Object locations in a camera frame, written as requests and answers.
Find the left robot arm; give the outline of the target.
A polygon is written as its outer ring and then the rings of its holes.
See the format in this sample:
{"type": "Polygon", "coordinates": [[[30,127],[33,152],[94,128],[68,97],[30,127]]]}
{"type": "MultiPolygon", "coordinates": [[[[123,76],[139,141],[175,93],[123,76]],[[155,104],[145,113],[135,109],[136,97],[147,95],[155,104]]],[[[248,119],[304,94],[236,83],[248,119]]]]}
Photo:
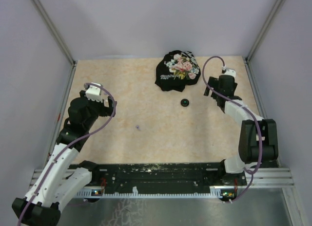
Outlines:
{"type": "Polygon", "coordinates": [[[104,129],[91,132],[99,117],[111,121],[116,114],[117,102],[101,86],[91,85],[71,101],[68,118],[60,131],[52,155],[35,184],[23,198],[16,198],[12,210],[18,225],[55,226],[64,208],[79,190],[101,181],[98,164],[83,161],[68,179],[61,182],[72,161],[81,152],[88,138],[104,129]]]}

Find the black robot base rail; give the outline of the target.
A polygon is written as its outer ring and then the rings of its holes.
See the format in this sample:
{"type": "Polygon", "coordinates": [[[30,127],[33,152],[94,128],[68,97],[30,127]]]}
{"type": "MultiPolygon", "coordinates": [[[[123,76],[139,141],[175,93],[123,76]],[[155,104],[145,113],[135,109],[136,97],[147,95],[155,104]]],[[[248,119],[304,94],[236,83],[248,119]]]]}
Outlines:
{"type": "Polygon", "coordinates": [[[228,174],[220,163],[99,164],[88,187],[103,188],[106,194],[193,194],[210,193],[213,186],[246,185],[243,172],[228,174]]]}

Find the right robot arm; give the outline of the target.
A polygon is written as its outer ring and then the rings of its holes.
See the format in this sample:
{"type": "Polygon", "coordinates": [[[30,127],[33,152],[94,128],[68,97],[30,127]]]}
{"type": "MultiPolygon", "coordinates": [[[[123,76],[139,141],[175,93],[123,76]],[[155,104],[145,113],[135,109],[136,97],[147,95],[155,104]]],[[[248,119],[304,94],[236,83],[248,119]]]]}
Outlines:
{"type": "Polygon", "coordinates": [[[238,154],[223,161],[224,169],[218,172],[218,180],[229,185],[235,173],[278,158],[277,124],[255,114],[241,97],[236,96],[237,83],[231,75],[209,77],[204,95],[209,93],[217,106],[240,126],[238,154]]]}

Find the black earbud charging case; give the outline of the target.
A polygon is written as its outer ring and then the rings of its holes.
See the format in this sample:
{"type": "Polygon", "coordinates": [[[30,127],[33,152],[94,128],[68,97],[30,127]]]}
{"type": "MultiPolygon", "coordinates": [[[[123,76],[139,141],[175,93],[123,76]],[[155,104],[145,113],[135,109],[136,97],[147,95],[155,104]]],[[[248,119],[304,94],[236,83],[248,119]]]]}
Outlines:
{"type": "Polygon", "coordinates": [[[190,102],[188,99],[182,99],[180,104],[182,107],[188,107],[190,105],[190,102]]]}

